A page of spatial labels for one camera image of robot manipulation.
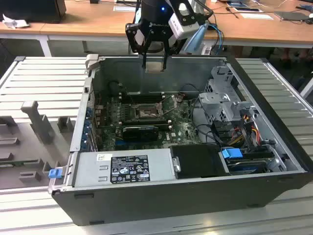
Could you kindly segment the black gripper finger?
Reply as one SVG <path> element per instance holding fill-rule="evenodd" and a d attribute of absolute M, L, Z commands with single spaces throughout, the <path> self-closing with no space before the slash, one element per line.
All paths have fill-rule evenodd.
<path fill-rule="evenodd" d="M 177 40 L 175 35 L 172 34 L 164 37 L 164 58 L 163 58 L 163 70 L 167 67 L 167 59 L 172 55 L 177 55 L 180 53 L 183 45 L 184 39 Z"/>
<path fill-rule="evenodd" d="M 138 31 L 143 35 L 143 42 L 141 44 L 135 39 Z M 148 49 L 153 41 L 155 33 L 148 27 L 147 23 L 128 23 L 125 26 L 125 33 L 132 52 L 142 55 L 142 67 L 145 68 Z"/>

